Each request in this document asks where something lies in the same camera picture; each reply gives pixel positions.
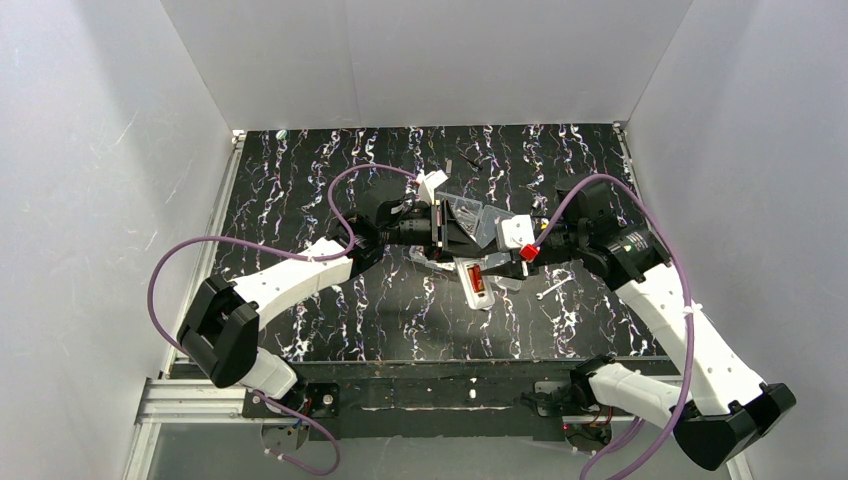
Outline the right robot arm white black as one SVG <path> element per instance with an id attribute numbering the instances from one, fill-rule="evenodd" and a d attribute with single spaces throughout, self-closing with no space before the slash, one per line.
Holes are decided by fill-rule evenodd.
<path id="1" fill-rule="evenodd" d="M 504 253 L 496 276 L 523 280 L 545 265 L 579 261 L 648 327 L 681 373 L 679 385 L 642 375 L 608 355 L 571 370 L 560 389 L 528 396 L 545 413 L 610 407 L 660 428 L 699 467 L 714 471 L 765 437 L 795 406 L 741 360 L 694 300 L 684 268 L 656 220 L 622 225 L 610 204 L 616 179 L 590 174 L 559 187 L 544 228 L 530 216 L 502 221 L 483 255 Z"/>

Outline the white AC remote control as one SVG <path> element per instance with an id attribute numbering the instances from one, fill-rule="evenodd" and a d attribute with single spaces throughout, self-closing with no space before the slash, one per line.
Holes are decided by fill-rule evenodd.
<path id="1" fill-rule="evenodd" d="M 454 265 L 468 307 L 489 310 L 495 303 L 495 297 L 489 279 L 482 274 L 483 262 L 480 259 L 455 258 Z"/>

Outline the red orange battery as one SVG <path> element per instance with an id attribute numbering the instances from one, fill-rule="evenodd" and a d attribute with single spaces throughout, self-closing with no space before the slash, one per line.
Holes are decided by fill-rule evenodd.
<path id="1" fill-rule="evenodd" d="M 479 265 L 473 265 L 467 269 L 469 283 L 475 294 L 482 294 L 485 291 L 483 276 Z"/>

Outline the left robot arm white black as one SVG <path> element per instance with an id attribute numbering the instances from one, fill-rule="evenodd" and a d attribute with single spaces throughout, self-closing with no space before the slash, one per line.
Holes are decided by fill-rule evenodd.
<path id="1" fill-rule="evenodd" d="M 418 247 L 430 262 L 453 263 L 468 306 L 492 307 L 481 248 L 451 204 L 395 200 L 372 215 L 347 213 L 330 236 L 295 259 L 233 280 L 208 277 L 194 294 L 177 342 L 216 387 L 239 384 L 281 399 L 297 384 L 297 374 L 260 347 L 260 332 L 295 304 L 374 266 L 388 245 Z"/>

